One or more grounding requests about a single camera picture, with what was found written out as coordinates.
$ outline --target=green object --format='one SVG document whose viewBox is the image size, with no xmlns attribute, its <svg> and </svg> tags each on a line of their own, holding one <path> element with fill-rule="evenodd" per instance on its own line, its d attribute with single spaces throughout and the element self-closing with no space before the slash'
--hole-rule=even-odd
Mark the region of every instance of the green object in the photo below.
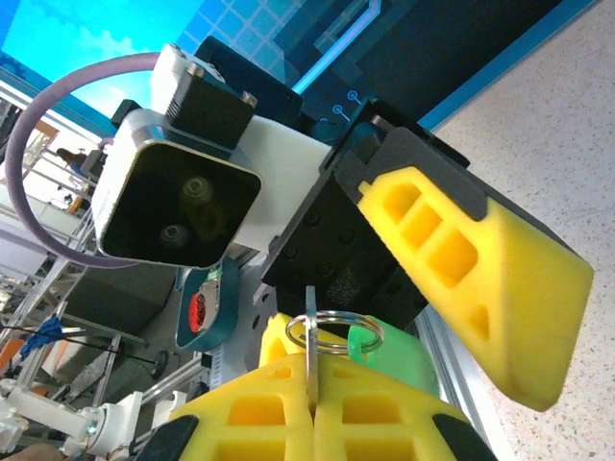
<svg viewBox="0 0 615 461">
<path fill-rule="evenodd" d="M 382 320 L 371 316 L 370 318 L 381 324 L 384 330 L 384 341 L 376 350 L 362 353 L 361 344 L 374 340 L 376 333 L 361 327 L 350 327 L 348 331 L 350 359 L 384 375 L 394 377 L 408 386 L 439 397 L 435 367 L 421 341 Z"/>
</svg>

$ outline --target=metal key ring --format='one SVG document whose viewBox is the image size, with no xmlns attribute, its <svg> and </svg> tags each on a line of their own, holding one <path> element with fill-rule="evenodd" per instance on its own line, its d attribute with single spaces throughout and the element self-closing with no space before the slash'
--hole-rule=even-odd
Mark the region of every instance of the metal key ring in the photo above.
<svg viewBox="0 0 615 461">
<path fill-rule="evenodd" d="M 286 325 L 286 336 L 290 341 L 301 348 L 306 348 L 306 337 L 304 334 L 295 336 L 292 328 L 298 324 L 306 324 L 306 315 L 298 315 L 294 317 Z M 316 312 L 316 322 L 318 325 L 347 325 L 365 328 L 376 334 L 376 338 L 366 343 L 361 344 L 361 353 L 368 353 L 376 350 L 384 341 L 384 330 L 381 325 L 373 319 L 355 312 L 347 312 L 343 310 L 319 310 Z M 317 341 L 318 351 L 321 353 L 330 353 L 333 355 L 348 355 L 348 345 L 330 343 L 328 341 Z"/>
</svg>

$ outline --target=yellow foam object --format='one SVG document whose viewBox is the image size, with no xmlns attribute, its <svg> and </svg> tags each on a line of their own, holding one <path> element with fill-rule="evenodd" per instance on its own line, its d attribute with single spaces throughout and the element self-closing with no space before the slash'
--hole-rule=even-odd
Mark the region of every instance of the yellow foam object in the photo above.
<svg viewBox="0 0 615 461">
<path fill-rule="evenodd" d="M 280 358 L 173 413 L 199 423 L 180 461 L 454 461 L 435 414 L 456 408 L 341 357 L 320 355 L 308 409 L 306 356 Z"/>
<path fill-rule="evenodd" d="M 258 365 L 260 367 L 278 360 L 279 358 L 286 357 L 289 354 L 306 351 L 304 348 L 301 348 L 290 341 L 288 336 L 286 336 L 286 325 L 288 325 L 290 320 L 291 317 L 278 313 L 271 317 L 267 322 L 267 328 L 262 334 L 262 339 L 260 340 L 260 358 L 258 360 Z M 298 337 L 299 334 L 305 335 L 306 329 L 303 324 L 298 323 L 293 326 L 292 332 L 295 337 Z M 324 331 L 323 329 L 318 329 L 318 340 L 346 345 L 346 340 L 344 338 L 340 338 L 339 336 Z"/>
<path fill-rule="evenodd" d="M 544 411 L 559 397 L 592 268 L 492 198 L 477 222 L 420 170 L 364 182 L 357 204 L 498 388 Z"/>
</svg>

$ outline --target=white pipe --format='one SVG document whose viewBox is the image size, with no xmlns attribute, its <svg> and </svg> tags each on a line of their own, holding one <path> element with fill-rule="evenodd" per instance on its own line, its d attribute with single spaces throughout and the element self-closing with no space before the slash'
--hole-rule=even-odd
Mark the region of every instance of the white pipe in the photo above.
<svg viewBox="0 0 615 461">
<path fill-rule="evenodd" d="M 90 423 L 89 419 L 74 413 L 64 405 L 24 390 L 20 386 L 15 386 L 11 390 L 8 402 L 15 407 L 19 415 L 72 437 L 83 437 Z"/>
</svg>

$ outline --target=speckled floor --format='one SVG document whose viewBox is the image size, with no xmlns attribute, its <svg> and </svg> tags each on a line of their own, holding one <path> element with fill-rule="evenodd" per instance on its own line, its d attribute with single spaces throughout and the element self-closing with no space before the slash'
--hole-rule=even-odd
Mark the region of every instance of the speckled floor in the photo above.
<svg viewBox="0 0 615 461">
<path fill-rule="evenodd" d="M 615 1 L 604 0 L 438 133 L 596 270 L 559 403 L 489 385 L 520 461 L 615 459 Z"/>
</svg>

